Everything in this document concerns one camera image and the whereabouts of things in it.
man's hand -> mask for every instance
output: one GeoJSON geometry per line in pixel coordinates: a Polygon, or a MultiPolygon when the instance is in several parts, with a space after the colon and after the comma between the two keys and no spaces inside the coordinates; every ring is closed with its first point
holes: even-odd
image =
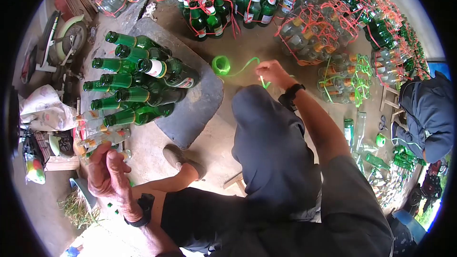
{"type": "Polygon", "coordinates": [[[278,85],[280,88],[287,90],[297,83],[295,79],[284,71],[283,67],[277,60],[266,60],[261,62],[256,68],[255,73],[262,76],[266,81],[278,85]]]}
{"type": "Polygon", "coordinates": [[[124,173],[132,170],[123,162],[122,154],[111,149],[111,142],[101,144],[89,158],[89,191],[117,205],[126,220],[138,221],[143,216],[132,196],[132,187],[124,173]]]}

wooden board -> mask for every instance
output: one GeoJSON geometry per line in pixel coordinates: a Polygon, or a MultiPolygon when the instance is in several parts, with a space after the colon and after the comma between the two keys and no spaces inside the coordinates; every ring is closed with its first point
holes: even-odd
{"type": "Polygon", "coordinates": [[[146,35],[167,46],[174,57],[200,73],[200,82],[189,89],[183,101],[176,104],[172,115],[155,121],[173,143],[186,150],[221,105],[224,96],[223,83],[205,60],[150,18],[138,20],[129,35],[146,35]]]}
{"type": "Polygon", "coordinates": [[[79,158],[77,156],[69,159],[60,156],[51,156],[44,169],[47,171],[77,170],[79,169],[79,158]]]}

red object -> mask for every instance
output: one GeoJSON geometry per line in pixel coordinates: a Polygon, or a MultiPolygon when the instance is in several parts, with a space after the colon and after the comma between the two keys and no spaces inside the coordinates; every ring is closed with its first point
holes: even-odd
{"type": "Polygon", "coordinates": [[[73,13],[70,11],[66,0],[54,0],[54,6],[57,10],[62,12],[62,19],[68,21],[70,18],[74,17],[73,13]]]}

man's arm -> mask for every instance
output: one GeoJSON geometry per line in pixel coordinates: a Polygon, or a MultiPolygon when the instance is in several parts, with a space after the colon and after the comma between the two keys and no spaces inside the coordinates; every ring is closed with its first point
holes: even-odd
{"type": "MultiPolygon", "coordinates": [[[[124,173],[131,168],[123,162],[123,155],[111,149],[111,143],[104,143],[95,149],[90,156],[88,187],[89,191],[98,198],[105,198],[119,208],[121,214],[129,222],[142,218],[143,211],[132,195],[132,187],[124,173]]],[[[149,222],[139,227],[144,235],[144,245],[148,256],[183,256],[178,246],[163,231],[149,222]]]]}
{"type": "MultiPolygon", "coordinates": [[[[277,60],[264,61],[256,68],[256,73],[267,81],[287,90],[297,81],[290,77],[277,60]]],[[[305,90],[295,93],[294,104],[302,116],[317,150],[319,163],[325,165],[338,156],[349,156],[349,146],[343,132],[338,128],[328,113],[305,90]]]]}

shoe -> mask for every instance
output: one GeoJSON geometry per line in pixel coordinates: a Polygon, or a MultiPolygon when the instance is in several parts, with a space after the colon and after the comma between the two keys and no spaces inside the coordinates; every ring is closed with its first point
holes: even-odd
{"type": "Polygon", "coordinates": [[[398,123],[396,121],[392,122],[390,124],[390,137],[392,139],[392,144],[394,146],[397,146],[398,145],[398,140],[394,138],[397,138],[397,128],[398,128],[398,123]]]}
{"type": "Polygon", "coordinates": [[[182,164],[184,164],[184,163],[190,164],[192,167],[194,167],[197,170],[198,180],[203,179],[203,177],[207,173],[207,169],[203,165],[201,165],[195,161],[192,161],[189,158],[186,158],[184,156],[184,153],[181,151],[181,149],[179,149],[179,147],[176,145],[168,144],[167,146],[164,147],[162,153],[163,153],[165,159],[167,160],[167,162],[170,164],[170,166],[177,169],[178,171],[181,169],[182,164]]]}

